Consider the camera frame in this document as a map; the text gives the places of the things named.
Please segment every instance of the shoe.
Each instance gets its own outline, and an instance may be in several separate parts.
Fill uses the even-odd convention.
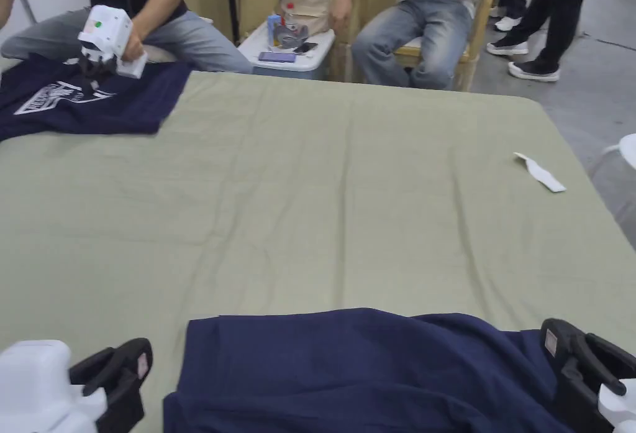
[[[487,43],[486,52],[493,55],[526,55],[530,51],[528,50],[528,42],[522,42],[517,45],[508,45],[506,38],[504,37],[498,42]]]
[[[494,7],[491,9],[491,17],[503,17],[506,15],[505,7]]]
[[[519,25],[520,22],[521,17],[518,19],[511,19],[506,16],[495,24],[495,29],[500,32],[508,32],[509,30],[512,30],[514,26]]]
[[[561,69],[556,66],[547,66],[538,60],[531,62],[510,62],[508,71],[512,77],[537,82],[558,82],[561,78]]]

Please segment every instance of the smartphone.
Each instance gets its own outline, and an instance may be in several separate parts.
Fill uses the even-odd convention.
[[[258,59],[261,62],[294,63],[296,61],[296,54],[284,52],[261,52]]]
[[[309,51],[315,49],[318,46],[315,42],[304,42],[298,49],[294,51],[295,54],[307,54]]]

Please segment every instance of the white paper strip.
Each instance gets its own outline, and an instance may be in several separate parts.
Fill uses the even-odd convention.
[[[521,158],[522,160],[525,160],[525,165],[532,177],[539,183],[545,185],[550,191],[552,191],[553,193],[561,193],[565,191],[565,187],[557,181],[552,173],[541,168],[537,164],[537,162],[521,153],[515,153],[514,155]]]

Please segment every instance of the concrete floor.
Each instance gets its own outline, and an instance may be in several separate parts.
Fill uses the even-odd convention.
[[[473,91],[523,96],[538,101],[587,168],[601,150],[636,133],[636,0],[585,0],[577,39],[561,63],[556,84],[522,81],[507,74],[508,60],[484,52]],[[545,43],[542,31],[530,39],[531,58]],[[488,29],[486,39],[501,34]],[[603,43],[597,39],[633,47]],[[594,185],[615,214],[636,201],[636,171],[619,159],[594,178]],[[636,248],[636,210],[622,223]]]

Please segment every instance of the black sneaker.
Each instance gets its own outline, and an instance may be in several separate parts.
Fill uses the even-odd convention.
[[[508,71],[512,77],[537,82],[557,82],[561,78],[561,69],[558,65],[555,67],[540,60],[510,62]]]
[[[493,55],[526,55],[528,50],[528,42],[512,44],[504,37],[498,42],[486,44],[486,52]]]

